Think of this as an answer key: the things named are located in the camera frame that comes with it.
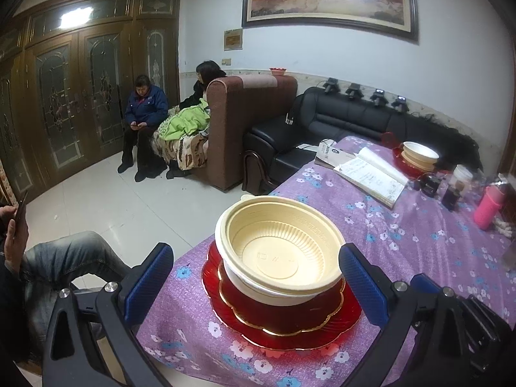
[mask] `black leather sofa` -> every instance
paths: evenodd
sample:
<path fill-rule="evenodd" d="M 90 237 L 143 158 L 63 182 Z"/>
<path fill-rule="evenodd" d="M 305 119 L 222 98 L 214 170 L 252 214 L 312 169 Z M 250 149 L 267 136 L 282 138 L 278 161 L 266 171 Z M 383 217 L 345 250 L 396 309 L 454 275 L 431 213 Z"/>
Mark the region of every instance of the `black leather sofa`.
<path fill-rule="evenodd" d="M 380 143 L 384 133 L 398 141 L 415 141 L 433 148 L 440 156 L 438 167 L 451 169 L 464 164 L 470 170 L 482 168 L 478 144 L 470 137 L 433 122 L 432 118 L 401 113 L 391 107 L 376 106 L 364 99 L 350 100 L 341 93 L 325 94 L 311 87 L 296 97 L 289 119 L 279 116 L 253 126 L 243 137 L 243 189 L 263 194 L 277 187 L 312 161 L 315 153 L 296 148 L 300 144 L 319 145 L 348 135 Z"/>

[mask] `smartphone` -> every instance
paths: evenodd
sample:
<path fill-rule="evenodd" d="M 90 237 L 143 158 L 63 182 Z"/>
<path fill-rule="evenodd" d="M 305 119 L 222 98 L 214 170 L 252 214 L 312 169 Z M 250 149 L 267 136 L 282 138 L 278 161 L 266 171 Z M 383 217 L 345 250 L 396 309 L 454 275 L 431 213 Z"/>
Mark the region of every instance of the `smartphone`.
<path fill-rule="evenodd" d="M 27 204 L 25 203 L 25 201 L 27 200 L 28 193 L 29 193 L 29 191 L 26 190 L 22 196 L 22 200 L 18 202 L 18 210 L 16 211 L 16 217 L 15 217 L 16 224 L 19 223 L 22 216 L 25 215 L 25 210 L 27 209 Z"/>

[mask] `metal screw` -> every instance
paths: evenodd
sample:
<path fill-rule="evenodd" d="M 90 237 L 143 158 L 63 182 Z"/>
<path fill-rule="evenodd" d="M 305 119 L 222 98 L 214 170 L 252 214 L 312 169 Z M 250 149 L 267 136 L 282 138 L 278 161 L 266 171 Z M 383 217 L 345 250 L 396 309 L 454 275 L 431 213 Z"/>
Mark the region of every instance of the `metal screw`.
<path fill-rule="evenodd" d="M 403 281 L 396 281 L 394 283 L 394 289 L 398 291 L 399 293 L 404 293 L 408 289 L 408 285 L 404 283 Z"/>
<path fill-rule="evenodd" d="M 449 286 L 443 288 L 443 294 L 446 297 L 455 297 L 455 291 L 453 291 Z"/>
<path fill-rule="evenodd" d="M 108 293 L 114 293 L 118 289 L 118 284 L 116 282 L 108 282 L 104 286 L 104 291 Z"/>
<path fill-rule="evenodd" d="M 59 291 L 59 297 L 60 298 L 66 298 L 70 295 L 70 289 L 69 288 L 63 288 L 61 291 Z"/>

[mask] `purple tablecloth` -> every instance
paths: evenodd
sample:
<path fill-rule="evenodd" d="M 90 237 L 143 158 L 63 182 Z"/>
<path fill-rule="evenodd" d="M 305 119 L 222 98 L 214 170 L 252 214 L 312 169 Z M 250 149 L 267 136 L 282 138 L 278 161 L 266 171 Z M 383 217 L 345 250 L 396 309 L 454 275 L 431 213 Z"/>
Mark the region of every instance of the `purple tablecloth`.
<path fill-rule="evenodd" d="M 368 146 L 391 161 L 386 148 L 347 137 L 338 146 Z M 441 286 L 475 294 L 507 322 L 516 316 L 516 273 L 499 265 L 508 239 L 477 229 L 473 207 L 449 212 L 438 200 L 406 188 L 393 210 L 385 208 L 332 170 L 308 164 L 273 192 L 304 202 L 329 217 L 391 280 L 425 272 Z M 364 315 L 345 340 L 307 352 L 272 352 L 248 344 L 222 324 L 202 284 L 210 238 L 180 258 L 138 332 L 145 350 L 190 376 L 227 386 L 339 386 L 378 333 Z M 413 346 L 411 331 L 388 380 L 396 379 Z"/>

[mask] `pink thermos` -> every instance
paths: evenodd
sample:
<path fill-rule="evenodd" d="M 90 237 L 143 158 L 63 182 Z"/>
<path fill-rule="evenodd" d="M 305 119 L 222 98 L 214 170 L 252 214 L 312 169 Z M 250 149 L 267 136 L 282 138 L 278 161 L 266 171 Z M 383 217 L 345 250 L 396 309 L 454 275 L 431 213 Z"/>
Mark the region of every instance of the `pink thermos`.
<path fill-rule="evenodd" d="M 473 221 L 481 230 L 487 230 L 496 213 L 502 208 L 505 195 L 496 186 L 488 186 L 480 205 L 473 214 Z"/>

